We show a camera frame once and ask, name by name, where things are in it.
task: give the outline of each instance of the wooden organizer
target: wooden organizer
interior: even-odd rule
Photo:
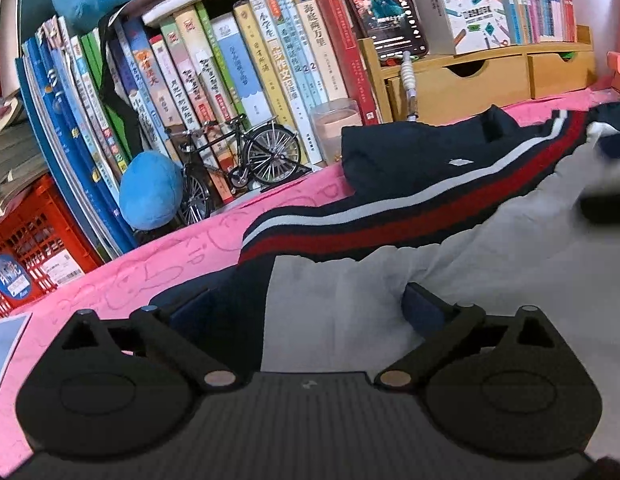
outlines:
[[[400,67],[382,67],[372,39],[359,40],[383,122],[406,115]],[[559,53],[573,52],[564,61]],[[413,64],[419,120],[438,125],[530,98],[585,88],[594,83],[590,29],[577,26],[575,43],[506,46],[461,56],[429,54]]]

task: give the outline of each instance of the pink bed sheet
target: pink bed sheet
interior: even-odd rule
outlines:
[[[585,89],[506,108],[519,124],[545,121],[552,110],[588,108],[619,100],[610,89]],[[244,230],[264,211],[283,205],[320,206],[349,196],[340,166],[265,193],[218,216],[144,245],[59,289],[34,305],[32,318],[0,389],[0,475],[31,455],[14,413],[21,384],[70,315],[92,308],[103,319],[125,318],[170,286],[237,262]]]

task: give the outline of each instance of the white fabric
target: white fabric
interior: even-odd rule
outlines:
[[[535,191],[442,244],[384,247],[360,262],[278,257],[262,369],[383,369],[419,343],[400,311],[408,282],[488,314],[510,316],[535,304],[601,392],[603,416],[588,451],[620,458],[620,230],[588,230],[573,209],[610,169],[593,145],[561,160]]]

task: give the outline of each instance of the drawer handle cutout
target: drawer handle cutout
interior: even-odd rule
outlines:
[[[481,59],[479,61],[468,61],[466,63],[450,65],[446,68],[459,77],[472,77],[484,67],[485,61],[485,59]]]

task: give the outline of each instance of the bicycle wheel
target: bicycle wheel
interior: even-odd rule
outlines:
[[[201,222],[212,213],[212,200],[210,200],[208,185],[192,171],[188,171],[183,177],[183,200],[181,200],[180,213],[186,225]]]
[[[260,184],[278,184],[292,176],[301,162],[301,146],[281,124],[266,124],[248,137],[244,161]]]

